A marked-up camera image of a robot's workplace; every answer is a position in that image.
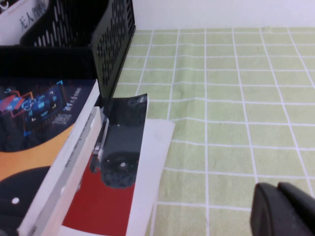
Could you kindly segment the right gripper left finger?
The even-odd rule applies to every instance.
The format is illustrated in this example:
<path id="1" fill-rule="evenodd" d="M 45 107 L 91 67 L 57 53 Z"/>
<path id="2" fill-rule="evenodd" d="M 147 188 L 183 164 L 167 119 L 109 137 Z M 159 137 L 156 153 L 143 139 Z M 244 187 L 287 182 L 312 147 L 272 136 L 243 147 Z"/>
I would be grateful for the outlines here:
<path id="1" fill-rule="evenodd" d="M 250 225 L 253 236 L 315 234 L 315 222 L 305 222 L 278 186 L 268 183 L 258 183 L 255 186 Z"/>

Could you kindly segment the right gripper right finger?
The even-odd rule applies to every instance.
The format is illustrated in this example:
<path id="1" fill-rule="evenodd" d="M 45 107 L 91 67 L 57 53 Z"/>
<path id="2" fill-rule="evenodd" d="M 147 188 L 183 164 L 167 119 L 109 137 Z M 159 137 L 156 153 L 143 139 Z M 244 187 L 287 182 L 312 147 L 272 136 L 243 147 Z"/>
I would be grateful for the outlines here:
<path id="1" fill-rule="evenodd" d="M 278 189 L 305 222 L 315 221 L 315 199 L 312 196 L 288 182 L 280 182 Z"/>

